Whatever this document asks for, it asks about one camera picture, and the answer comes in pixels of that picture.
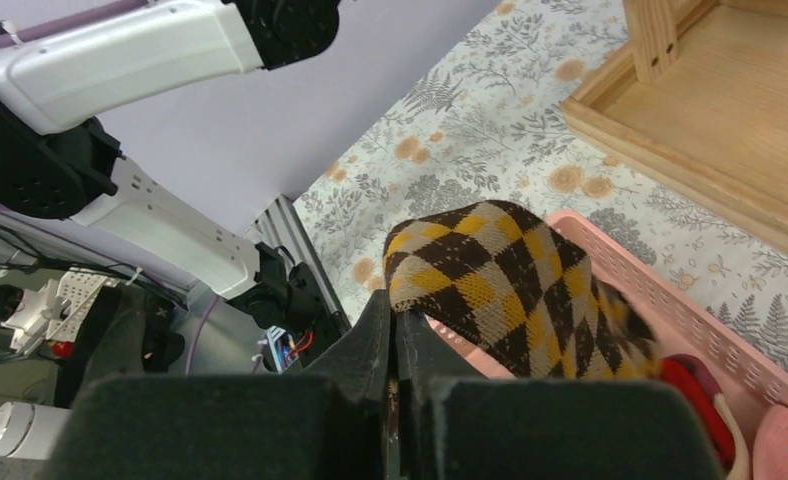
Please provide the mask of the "red sock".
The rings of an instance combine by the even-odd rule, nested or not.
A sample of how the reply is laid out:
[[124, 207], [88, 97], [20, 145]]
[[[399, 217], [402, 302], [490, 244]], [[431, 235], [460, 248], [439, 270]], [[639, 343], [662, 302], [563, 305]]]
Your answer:
[[680, 391], [691, 405], [714, 446], [720, 464], [728, 473], [736, 459], [736, 446], [728, 425], [714, 406], [713, 396], [687, 366], [673, 357], [662, 360], [660, 379]]

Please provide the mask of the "brown argyle sock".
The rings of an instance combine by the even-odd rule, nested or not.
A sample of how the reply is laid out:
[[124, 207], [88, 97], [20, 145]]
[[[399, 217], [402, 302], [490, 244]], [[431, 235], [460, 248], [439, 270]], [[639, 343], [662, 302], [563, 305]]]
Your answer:
[[646, 379], [661, 346], [588, 253], [509, 201], [396, 225], [383, 253], [398, 312], [426, 315], [524, 378]]

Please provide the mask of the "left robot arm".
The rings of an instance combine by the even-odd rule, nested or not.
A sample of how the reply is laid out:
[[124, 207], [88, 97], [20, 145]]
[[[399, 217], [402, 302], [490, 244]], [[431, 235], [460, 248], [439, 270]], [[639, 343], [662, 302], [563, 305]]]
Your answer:
[[255, 108], [265, 73], [325, 51], [335, 1], [115, 1], [46, 24], [0, 21], [0, 204], [72, 220], [185, 271], [260, 326], [325, 315], [305, 264], [241, 238], [167, 189], [284, 199], [320, 172]]

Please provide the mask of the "wooden hanger stand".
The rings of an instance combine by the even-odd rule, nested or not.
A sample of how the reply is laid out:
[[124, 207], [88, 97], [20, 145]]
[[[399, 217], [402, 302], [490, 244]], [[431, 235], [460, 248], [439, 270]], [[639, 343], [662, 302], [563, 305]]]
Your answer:
[[568, 127], [788, 254], [788, 1], [628, 1]]

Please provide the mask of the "pink sock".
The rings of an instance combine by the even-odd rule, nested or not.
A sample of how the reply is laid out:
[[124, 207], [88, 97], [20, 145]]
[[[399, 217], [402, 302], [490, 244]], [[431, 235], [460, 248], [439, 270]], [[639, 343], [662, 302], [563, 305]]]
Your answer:
[[752, 476], [788, 479], [788, 407], [772, 406], [762, 418], [754, 440]]

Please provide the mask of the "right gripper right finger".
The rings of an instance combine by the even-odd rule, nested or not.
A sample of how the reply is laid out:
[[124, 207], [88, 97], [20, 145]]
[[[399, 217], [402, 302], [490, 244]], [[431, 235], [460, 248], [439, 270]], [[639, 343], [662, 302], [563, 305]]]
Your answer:
[[420, 314], [395, 315], [401, 472], [408, 479], [478, 479], [484, 378]]

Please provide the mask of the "pink plastic basket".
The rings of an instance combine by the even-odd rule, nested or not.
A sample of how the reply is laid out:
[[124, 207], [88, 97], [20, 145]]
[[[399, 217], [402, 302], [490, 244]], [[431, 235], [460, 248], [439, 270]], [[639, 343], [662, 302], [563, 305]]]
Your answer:
[[582, 215], [560, 211], [546, 221], [586, 250], [594, 274], [633, 303], [666, 355], [698, 371], [733, 431], [738, 456], [731, 478], [754, 479], [756, 432], [769, 408], [788, 407], [788, 373]]

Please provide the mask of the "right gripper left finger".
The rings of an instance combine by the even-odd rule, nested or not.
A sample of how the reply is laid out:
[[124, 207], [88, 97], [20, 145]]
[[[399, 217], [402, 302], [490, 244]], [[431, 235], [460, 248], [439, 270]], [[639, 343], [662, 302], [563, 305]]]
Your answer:
[[373, 292], [357, 323], [303, 374], [321, 382], [311, 409], [315, 479], [382, 479], [392, 313]]

